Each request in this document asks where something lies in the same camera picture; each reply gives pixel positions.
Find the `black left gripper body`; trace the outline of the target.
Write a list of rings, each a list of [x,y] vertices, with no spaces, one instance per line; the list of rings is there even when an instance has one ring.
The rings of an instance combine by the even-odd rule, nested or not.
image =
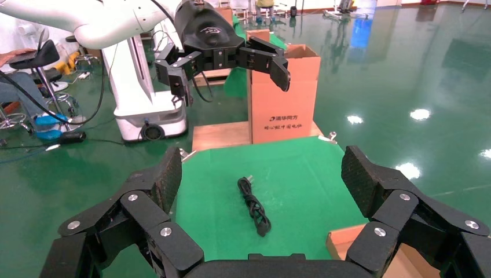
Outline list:
[[[239,49],[244,38],[208,2],[182,1],[175,12],[174,25],[184,56],[191,54],[199,71],[234,68],[239,65]]]

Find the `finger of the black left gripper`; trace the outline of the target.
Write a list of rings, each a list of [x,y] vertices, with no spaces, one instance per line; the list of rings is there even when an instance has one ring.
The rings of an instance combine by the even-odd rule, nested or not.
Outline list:
[[[158,81],[171,90],[172,103],[180,101],[186,107],[192,105],[189,82],[203,71],[202,52],[185,53],[170,42],[157,56],[155,67]]]
[[[261,38],[251,36],[244,46],[238,48],[237,66],[268,74],[274,84],[284,92],[290,88],[291,74],[284,49]]]

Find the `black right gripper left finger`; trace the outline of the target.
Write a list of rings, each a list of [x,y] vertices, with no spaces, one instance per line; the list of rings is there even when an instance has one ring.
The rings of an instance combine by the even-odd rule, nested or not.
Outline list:
[[[182,156],[167,149],[157,165],[131,173],[113,196],[62,223],[41,277],[101,277],[133,245],[158,277],[184,277],[203,263],[203,250],[170,215]]]

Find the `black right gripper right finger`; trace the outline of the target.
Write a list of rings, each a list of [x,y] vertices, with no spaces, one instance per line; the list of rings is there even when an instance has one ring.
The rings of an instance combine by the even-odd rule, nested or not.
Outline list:
[[[345,150],[341,178],[368,220],[347,251],[348,262],[382,277],[404,244],[441,277],[490,276],[490,228],[482,221],[425,195],[355,145]]]

